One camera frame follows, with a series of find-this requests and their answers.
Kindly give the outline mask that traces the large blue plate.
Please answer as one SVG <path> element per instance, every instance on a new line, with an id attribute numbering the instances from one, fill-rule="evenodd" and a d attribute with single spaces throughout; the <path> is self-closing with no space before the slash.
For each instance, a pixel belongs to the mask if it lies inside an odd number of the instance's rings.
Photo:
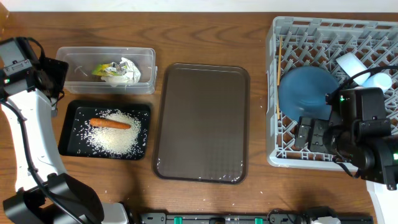
<path id="1" fill-rule="evenodd" d="M 322 68 L 295 68 L 284 74 L 280 81 L 280 110 L 294 121 L 298 121 L 302 116 L 328 120 L 331 106 L 326 104 L 325 95 L 338 87 L 336 78 Z"/>

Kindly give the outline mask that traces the yellow foil snack wrapper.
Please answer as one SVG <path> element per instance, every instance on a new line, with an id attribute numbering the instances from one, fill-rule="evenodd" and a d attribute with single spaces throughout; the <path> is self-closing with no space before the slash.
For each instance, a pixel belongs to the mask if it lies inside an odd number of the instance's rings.
<path id="1" fill-rule="evenodd" d="M 120 76 L 120 66 L 115 62 L 100 64 L 95 67 L 95 69 L 91 72 L 92 75 L 97 76 Z"/>

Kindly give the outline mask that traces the orange carrot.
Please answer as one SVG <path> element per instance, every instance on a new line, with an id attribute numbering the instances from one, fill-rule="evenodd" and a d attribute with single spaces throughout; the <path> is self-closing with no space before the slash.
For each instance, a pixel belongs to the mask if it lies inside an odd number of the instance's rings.
<path id="1" fill-rule="evenodd" d="M 91 118 L 90 124 L 99 128 L 129 129 L 131 127 L 130 124 L 103 118 Z"/>

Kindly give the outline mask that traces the light blue small bowl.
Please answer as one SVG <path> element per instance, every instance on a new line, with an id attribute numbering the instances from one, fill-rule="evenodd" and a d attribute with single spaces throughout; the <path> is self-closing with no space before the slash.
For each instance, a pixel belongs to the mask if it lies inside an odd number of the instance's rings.
<path id="1" fill-rule="evenodd" d="M 367 70 L 368 68 L 355 56 L 355 54 L 348 52 L 336 59 L 337 64 L 346 72 L 349 77 Z M 354 82 L 363 86 L 365 81 L 369 78 L 370 73 L 365 73 L 354 79 Z"/>

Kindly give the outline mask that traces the light blue cup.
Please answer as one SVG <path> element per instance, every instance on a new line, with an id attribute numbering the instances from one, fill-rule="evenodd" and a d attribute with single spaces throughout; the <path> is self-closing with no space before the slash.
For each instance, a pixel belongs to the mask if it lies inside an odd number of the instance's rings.
<path id="1" fill-rule="evenodd" d="M 377 87 L 380 88 L 384 93 L 390 89 L 391 86 L 392 79 L 386 73 L 376 73 L 363 83 L 363 87 L 365 88 Z"/>

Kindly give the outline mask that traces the white paper napkin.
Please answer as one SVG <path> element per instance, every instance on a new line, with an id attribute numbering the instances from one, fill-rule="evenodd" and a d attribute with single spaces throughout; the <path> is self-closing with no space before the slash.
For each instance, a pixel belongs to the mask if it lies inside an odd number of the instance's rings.
<path id="1" fill-rule="evenodd" d="M 133 61 L 121 57 L 121 61 L 116 64 L 120 66 L 121 75 L 109 77 L 101 76 L 102 81 L 109 83 L 111 86 L 133 85 L 139 82 L 141 79 L 141 72 Z"/>

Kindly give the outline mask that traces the wooden chopstick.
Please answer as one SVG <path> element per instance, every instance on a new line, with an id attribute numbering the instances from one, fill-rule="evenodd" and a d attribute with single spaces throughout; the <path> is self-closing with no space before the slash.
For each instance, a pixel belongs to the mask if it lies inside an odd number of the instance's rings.
<path id="1" fill-rule="evenodd" d="M 277 120 L 280 119 L 280 108 L 279 108 L 279 86 L 277 86 L 277 96 L 276 96 L 276 102 L 277 102 L 277 108 L 276 108 L 276 112 L 277 112 Z"/>
<path id="2" fill-rule="evenodd" d="M 277 86 L 280 85 L 280 76 L 281 76 L 281 62 L 282 62 L 282 44 L 283 37 L 279 36 L 279 51 L 278 51 L 278 64 L 277 64 Z"/>

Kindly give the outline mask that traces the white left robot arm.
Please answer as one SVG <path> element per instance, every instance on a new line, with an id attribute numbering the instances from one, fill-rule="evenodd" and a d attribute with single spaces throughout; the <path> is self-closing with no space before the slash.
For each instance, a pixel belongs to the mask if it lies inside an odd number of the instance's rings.
<path id="1" fill-rule="evenodd" d="M 52 129 L 52 99 L 65 62 L 14 58 L 1 69 L 1 109 L 17 159 L 16 194 L 3 201 L 13 223 L 129 223 L 121 203 L 103 203 L 67 174 Z"/>

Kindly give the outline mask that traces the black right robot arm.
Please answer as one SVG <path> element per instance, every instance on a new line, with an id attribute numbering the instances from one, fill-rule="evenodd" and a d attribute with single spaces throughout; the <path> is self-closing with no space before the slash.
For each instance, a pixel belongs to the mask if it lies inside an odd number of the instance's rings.
<path id="1" fill-rule="evenodd" d="M 331 154 L 350 177 L 366 181 L 378 223 L 397 223 L 397 138 L 388 119 L 352 121 L 349 126 L 301 117 L 295 147 Z"/>

